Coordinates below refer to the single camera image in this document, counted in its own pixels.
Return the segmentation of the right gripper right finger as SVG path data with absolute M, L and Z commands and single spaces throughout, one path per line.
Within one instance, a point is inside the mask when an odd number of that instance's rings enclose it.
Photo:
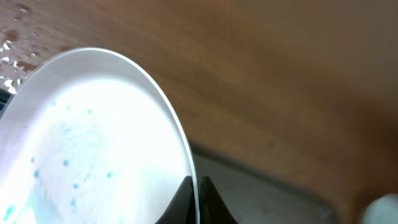
M 201 179 L 199 199 L 201 224 L 238 224 L 208 176 Z

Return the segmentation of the white plate blue stain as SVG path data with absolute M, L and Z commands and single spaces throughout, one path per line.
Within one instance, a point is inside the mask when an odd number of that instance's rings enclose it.
M 360 224 L 397 224 L 397 194 L 387 194 L 368 205 Z

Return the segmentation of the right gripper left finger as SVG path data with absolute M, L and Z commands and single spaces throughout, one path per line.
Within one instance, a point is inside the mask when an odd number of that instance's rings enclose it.
M 193 181 L 186 176 L 156 224 L 195 224 Z

